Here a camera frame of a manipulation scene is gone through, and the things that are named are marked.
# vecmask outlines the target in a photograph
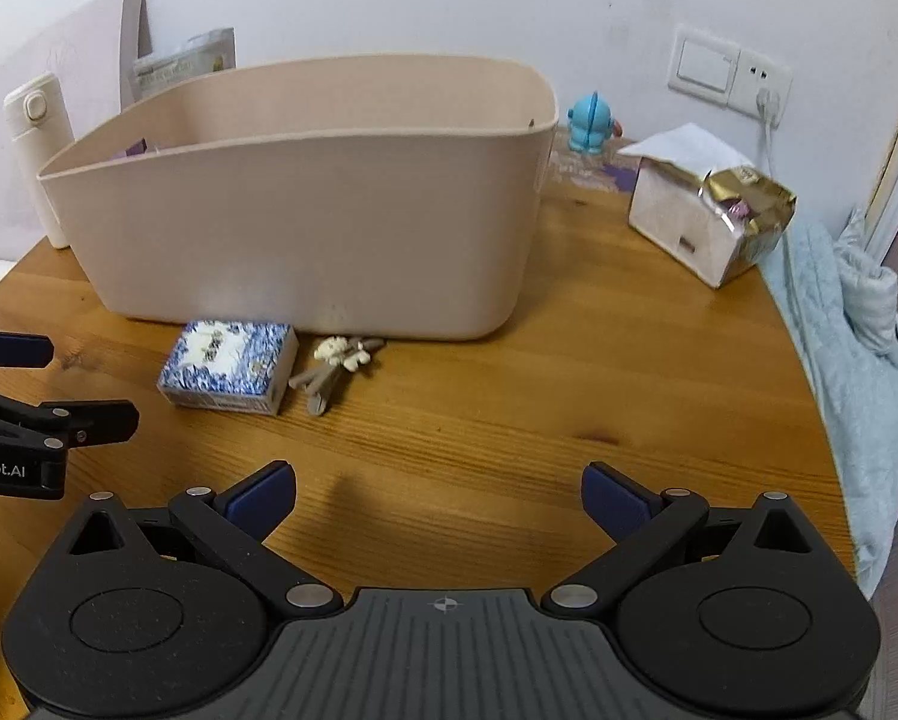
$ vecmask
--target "blue and white box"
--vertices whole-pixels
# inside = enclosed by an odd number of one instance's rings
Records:
[[[298,348],[289,324],[190,322],[156,386],[177,406],[277,415]]]

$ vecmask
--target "beige toy figure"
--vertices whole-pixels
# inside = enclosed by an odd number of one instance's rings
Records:
[[[359,367],[372,361],[372,352],[383,346],[385,341],[382,338],[326,338],[313,352],[313,357],[321,361],[321,365],[293,376],[289,379],[289,386],[292,389],[303,389],[308,395],[308,413],[321,416],[329,407],[342,371],[355,373]]]

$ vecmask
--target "small figurine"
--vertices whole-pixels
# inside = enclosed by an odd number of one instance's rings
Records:
[[[569,111],[569,148],[599,154],[609,135],[621,135],[621,127],[612,118],[608,104],[593,92],[578,100]]]
[[[321,416],[329,408],[332,393],[342,377],[343,368],[355,373],[372,361],[372,352],[385,346],[382,338],[344,338],[330,336],[316,346],[313,357],[322,365],[304,370],[289,379],[292,389],[308,395],[308,413]]]

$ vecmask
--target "white wall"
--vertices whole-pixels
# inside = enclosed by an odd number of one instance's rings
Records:
[[[0,58],[87,0],[0,0]],[[758,157],[758,124],[670,92],[678,23],[788,63],[783,181],[833,230],[867,203],[898,125],[898,0],[148,0],[155,50],[236,28],[239,64],[374,50],[516,57],[563,110],[599,89],[626,134],[695,121]]]

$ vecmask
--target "light switch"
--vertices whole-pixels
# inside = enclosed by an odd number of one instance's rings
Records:
[[[739,53],[734,43],[681,26],[672,47],[668,87],[724,106],[732,91]]]
[[[684,81],[725,92],[732,80],[732,60],[722,52],[687,40],[682,45],[678,74]]]

